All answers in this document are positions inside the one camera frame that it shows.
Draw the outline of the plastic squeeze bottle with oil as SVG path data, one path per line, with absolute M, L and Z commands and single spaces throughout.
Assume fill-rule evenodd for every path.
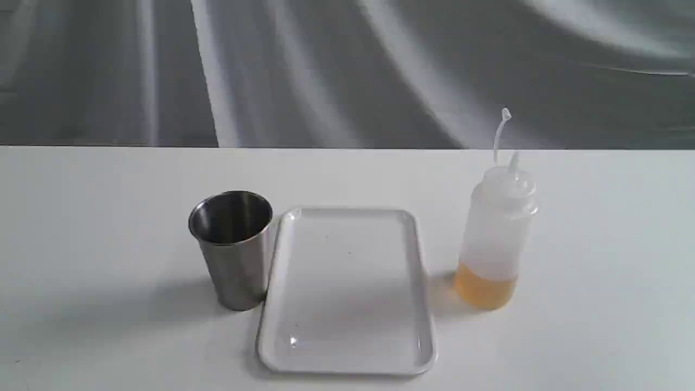
M 503 108 L 493 141 L 494 165 L 472 189 L 454 275 L 457 294 L 476 310 L 497 310 L 513 297 L 539 209 L 536 181 L 520 167 L 520 151 L 516 149 L 506 164 L 499 161 L 502 132 L 511 117 Z

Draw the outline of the stainless steel cup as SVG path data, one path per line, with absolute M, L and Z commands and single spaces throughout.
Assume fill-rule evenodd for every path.
M 198 241 L 219 304 L 235 312 L 260 305 L 267 292 L 271 204 L 250 191 L 226 191 L 198 203 L 188 228 Z

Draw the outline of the white rectangular plastic tray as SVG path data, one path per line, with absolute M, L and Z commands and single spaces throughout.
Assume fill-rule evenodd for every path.
M 288 374 L 419 376 L 438 357 L 419 226 L 389 208 L 281 216 L 257 352 Z

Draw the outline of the grey fabric backdrop curtain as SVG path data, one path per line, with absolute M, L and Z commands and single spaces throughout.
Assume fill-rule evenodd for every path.
M 693 149 L 692 1 L 3 1 L 2 144 Z

